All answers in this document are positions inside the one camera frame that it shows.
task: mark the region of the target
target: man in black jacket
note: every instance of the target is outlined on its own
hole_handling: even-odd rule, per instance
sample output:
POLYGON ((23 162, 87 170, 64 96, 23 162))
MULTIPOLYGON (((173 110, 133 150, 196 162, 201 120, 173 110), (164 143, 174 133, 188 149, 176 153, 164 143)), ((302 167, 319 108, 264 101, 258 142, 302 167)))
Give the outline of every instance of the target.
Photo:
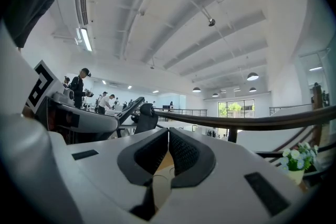
POLYGON ((71 82, 70 89, 74 92, 75 107, 80 109, 82 106, 82 97, 86 96, 87 93, 83 92, 83 79, 86 76, 91 76, 89 69, 83 68, 78 77, 74 77, 71 82))

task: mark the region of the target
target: black slot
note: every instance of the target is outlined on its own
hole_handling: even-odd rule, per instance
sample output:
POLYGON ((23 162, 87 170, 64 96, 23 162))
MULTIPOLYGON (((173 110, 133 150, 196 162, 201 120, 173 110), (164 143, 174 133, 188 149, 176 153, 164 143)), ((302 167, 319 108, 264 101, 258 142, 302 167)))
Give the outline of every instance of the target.
POLYGON ((260 173, 255 172, 244 177, 272 217, 290 205, 260 173))
POLYGON ((87 158, 87 157, 95 156, 97 154, 98 154, 97 151, 90 150, 90 151, 83 151, 83 152, 74 153, 72 156, 75 159, 75 161, 77 161, 79 159, 84 159, 84 158, 87 158))

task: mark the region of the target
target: man in white shirt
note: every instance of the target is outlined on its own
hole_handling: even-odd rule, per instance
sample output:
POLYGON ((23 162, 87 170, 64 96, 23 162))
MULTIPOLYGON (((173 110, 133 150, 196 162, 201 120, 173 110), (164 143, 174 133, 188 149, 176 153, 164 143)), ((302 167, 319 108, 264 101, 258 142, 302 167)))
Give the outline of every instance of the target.
POLYGON ((114 94, 111 94, 110 96, 103 97, 98 105, 98 113, 105 115, 105 106, 107 106, 109 109, 111 109, 111 106, 109 104, 110 99, 114 99, 114 94))

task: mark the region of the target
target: window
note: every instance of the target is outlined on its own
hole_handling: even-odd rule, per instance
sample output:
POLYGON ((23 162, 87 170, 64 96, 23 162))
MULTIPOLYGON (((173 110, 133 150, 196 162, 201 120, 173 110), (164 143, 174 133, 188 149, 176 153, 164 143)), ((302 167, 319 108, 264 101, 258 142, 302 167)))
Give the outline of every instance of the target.
POLYGON ((218 103, 220 118, 254 118, 254 99, 218 103))

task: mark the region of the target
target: sphere ceiling fixture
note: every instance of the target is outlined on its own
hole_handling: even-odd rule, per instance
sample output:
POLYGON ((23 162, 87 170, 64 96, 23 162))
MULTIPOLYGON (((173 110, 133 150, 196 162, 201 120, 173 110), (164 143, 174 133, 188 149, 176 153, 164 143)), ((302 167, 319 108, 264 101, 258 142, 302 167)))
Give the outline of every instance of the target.
POLYGON ((201 92, 201 89, 200 89, 199 87, 195 87, 195 88, 193 89, 193 92, 201 92))
POLYGON ((247 76, 247 80, 248 81, 252 81, 252 80, 256 80, 259 78, 259 75, 257 73, 251 72, 250 74, 248 74, 247 76))

